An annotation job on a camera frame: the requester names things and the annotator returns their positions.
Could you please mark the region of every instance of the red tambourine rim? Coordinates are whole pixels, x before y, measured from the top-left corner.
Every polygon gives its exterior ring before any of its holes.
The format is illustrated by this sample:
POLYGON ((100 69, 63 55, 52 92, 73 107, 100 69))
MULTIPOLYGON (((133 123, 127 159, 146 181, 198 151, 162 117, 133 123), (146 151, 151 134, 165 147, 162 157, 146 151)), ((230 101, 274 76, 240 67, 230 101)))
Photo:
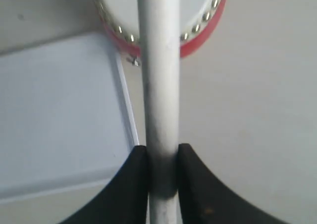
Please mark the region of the red tambourine rim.
MULTIPOLYGON (((224 10, 225 2, 226 0, 220 1, 216 12, 214 13, 211 20, 208 22, 207 26, 194 39, 181 45, 181 48, 180 48, 181 57, 186 57, 189 54, 193 53, 208 39, 208 37, 214 31, 214 29, 216 28, 221 18, 221 15, 224 10)), ((106 23, 103 23, 103 25, 106 32, 110 36, 110 38, 121 50, 134 56, 141 55, 141 49, 139 46, 129 44, 124 39, 117 37, 116 34, 108 27, 106 23)))

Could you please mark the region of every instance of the black plastic piece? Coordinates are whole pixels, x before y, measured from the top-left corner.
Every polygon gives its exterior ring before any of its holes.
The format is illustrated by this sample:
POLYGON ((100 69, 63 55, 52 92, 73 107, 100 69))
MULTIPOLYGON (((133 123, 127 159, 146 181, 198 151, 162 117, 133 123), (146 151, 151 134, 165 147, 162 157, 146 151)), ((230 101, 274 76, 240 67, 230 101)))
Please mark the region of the black plastic piece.
POLYGON ((226 187, 189 144, 179 145, 177 182, 184 224, 284 224, 226 187))
POLYGON ((149 167, 145 146, 135 146, 112 181, 61 224, 145 224, 149 167))

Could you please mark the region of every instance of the white pole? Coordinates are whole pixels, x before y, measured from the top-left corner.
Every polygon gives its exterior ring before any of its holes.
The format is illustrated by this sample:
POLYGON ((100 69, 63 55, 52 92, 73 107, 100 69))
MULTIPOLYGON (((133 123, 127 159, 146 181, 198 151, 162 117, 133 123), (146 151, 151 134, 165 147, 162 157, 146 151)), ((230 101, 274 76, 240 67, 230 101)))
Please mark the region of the white pole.
POLYGON ((179 126, 180 0, 138 0, 150 223, 176 223, 175 156, 179 126))

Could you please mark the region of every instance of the white surface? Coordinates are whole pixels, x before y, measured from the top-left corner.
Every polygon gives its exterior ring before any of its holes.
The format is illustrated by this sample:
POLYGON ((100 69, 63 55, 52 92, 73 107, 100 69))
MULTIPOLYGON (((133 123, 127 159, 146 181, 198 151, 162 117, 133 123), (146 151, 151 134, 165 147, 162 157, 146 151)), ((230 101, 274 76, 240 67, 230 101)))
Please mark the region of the white surface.
POLYGON ((99 27, 92 0, 0 0, 0 54, 99 27))
MULTIPOLYGON (((316 0, 227 0, 181 62, 180 142, 230 188, 292 224, 317 223, 316 0)), ((140 143, 141 71, 125 65, 140 143)))
POLYGON ((133 140, 116 53, 91 33, 0 57, 2 202, 105 180, 123 164, 133 140))
POLYGON ((152 186, 150 223, 176 223, 179 135, 180 0, 138 0, 146 144, 152 186))
MULTIPOLYGON (((103 0, 103 2, 119 25, 139 37, 137 0, 103 0)), ((193 25, 201 20, 211 0, 180 0, 180 3, 180 29, 181 32, 186 32, 191 31, 193 25)))

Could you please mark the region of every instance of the tambourine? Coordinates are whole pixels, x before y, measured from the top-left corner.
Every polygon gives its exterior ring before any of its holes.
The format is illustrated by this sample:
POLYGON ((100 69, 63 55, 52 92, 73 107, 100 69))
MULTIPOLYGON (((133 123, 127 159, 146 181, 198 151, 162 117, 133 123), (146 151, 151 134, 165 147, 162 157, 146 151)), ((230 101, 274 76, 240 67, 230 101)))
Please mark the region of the tambourine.
MULTIPOLYGON (((180 0, 180 56, 197 50, 215 29, 226 0, 180 0)), ((139 57, 137 0, 94 0, 109 37, 123 51, 139 57)))

